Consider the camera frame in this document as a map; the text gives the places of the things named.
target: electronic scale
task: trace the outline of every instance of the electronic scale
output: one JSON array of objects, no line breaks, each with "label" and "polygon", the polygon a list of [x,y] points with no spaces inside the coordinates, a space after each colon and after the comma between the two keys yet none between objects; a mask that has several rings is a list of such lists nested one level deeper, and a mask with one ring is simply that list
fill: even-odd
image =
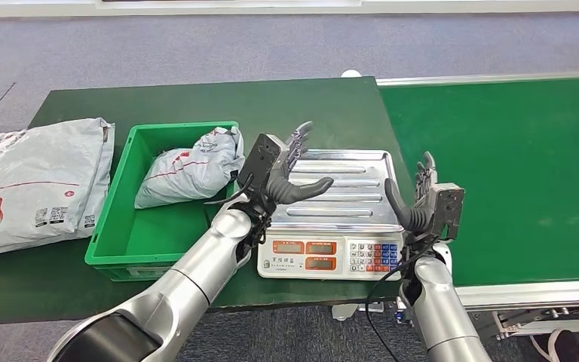
[{"label": "electronic scale", "polygon": [[324,176],[334,179],[325,194],[278,205],[258,247],[262,277],[372,281],[396,267],[404,230],[385,197],[384,180],[396,179],[391,155],[311,150],[289,181],[301,185]]}]

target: gray carpet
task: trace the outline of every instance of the gray carpet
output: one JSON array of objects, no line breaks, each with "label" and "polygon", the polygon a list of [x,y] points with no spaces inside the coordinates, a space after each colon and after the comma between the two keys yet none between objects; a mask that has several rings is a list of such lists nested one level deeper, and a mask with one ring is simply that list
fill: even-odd
[{"label": "gray carpet", "polygon": [[[579,14],[110,17],[0,20],[0,132],[25,127],[53,89],[337,77],[579,70]],[[377,314],[401,360],[408,327]],[[0,325],[0,361],[43,360],[74,322]],[[535,360],[525,339],[488,345]],[[179,360],[389,360],[362,315],[324,307],[209,314]]]}]

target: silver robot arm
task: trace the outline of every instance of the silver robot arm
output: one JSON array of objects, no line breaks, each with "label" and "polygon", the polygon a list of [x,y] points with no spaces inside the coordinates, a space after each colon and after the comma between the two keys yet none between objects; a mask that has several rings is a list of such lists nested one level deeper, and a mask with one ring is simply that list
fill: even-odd
[{"label": "silver robot arm", "polygon": [[414,274],[420,294],[413,299],[403,289],[400,295],[432,362],[491,362],[473,327],[445,263],[423,256],[415,262]]},{"label": "silver robot arm", "polygon": [[74,326],[48,362],[172,361],[251,250],[265,242],[277,204],[323,194],[329,177],[295,186],[288,181],[311,122],[286,143],[259,135],[237,182],[240,191],[223,203],[209,230],[160,279],[133,298]]},{"label": "silver robot arm", "polygon": [[172,361],[205,311],[248,257],[236,248],[252,223],[222,210],[210,229],[148,289],[74,326],[49,361]]},{"label": "silver robot arm", "polygon": [[453,183],[437,183],[434,159],[429,152],[424,157],[425,165],[418,163],[413,208],[405,205],[394,181],[385,184],[388,200],[408,231],[400,297],[430,360],[491,362],[458,298],[442,254],[434,247],[441,239],[449,242],[456,237],[464,190]]}]

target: green bin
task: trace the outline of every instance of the green bin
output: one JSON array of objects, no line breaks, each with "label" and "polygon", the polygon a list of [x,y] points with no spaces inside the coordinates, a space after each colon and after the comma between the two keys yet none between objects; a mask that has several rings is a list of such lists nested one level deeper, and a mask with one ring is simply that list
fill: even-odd
[{"label": "green bin", "polygon": [[[182,202],[144,210],[134,209],[134,197],[154,159],[163,151],[191,148],[215,127],[237,122],[150,124],[135,126],[129,136],[101,217],[96,224],[85,262],[113,281],[158,279],[207,230],[206,200]],[[234,183],[213,200],[234,193]],[[210,218],[219,206],[207,207]]]}]

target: green table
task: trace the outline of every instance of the green table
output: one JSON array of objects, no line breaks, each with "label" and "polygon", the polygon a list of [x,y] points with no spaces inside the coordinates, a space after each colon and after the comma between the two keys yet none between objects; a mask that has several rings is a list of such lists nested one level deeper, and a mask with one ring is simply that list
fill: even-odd
[{"label": "green table", "polygon": [[[237,121],[246,145],[252,145],[258,133],[283,137],[302,122],[314,121],[310,147],[387,150],[401,187],[412,194],[374,78],[56,90],[47,96],[30,127],[99,116],[116,123],[113,168],[135,124]],[[84,318],[149,285],[112,283],[84,263],[86,249],[87,240],[80,240],[0,255],[0,321]],[[264,279],[258,276],[254,255],[213,308],[360,301],[371,285]],[[377,296],[396,293],[392,284]]]},{"label": "green table", "polygon": [[[132,124],[235,120],[251,145],[258,132],[284,135],[312,120],[314,148],[391,152],[406,195],[412,193],[406,169],[413,172],[429,150],[440,181],[467,190],[459,238],[451,245],[463,303],[579,305],[579,78],[57,90],[31,126],[94,116],[117,124],[117,156]],[[82,318],[148,285],[107,281],[84,264],[86,247],[87,241],[68,241],[0,255],[0,321]],[[355,302],[369,285],[263,279],[252,261],[213,309]],[[394,284],[386,287],[379,297],[395,295]]]}]

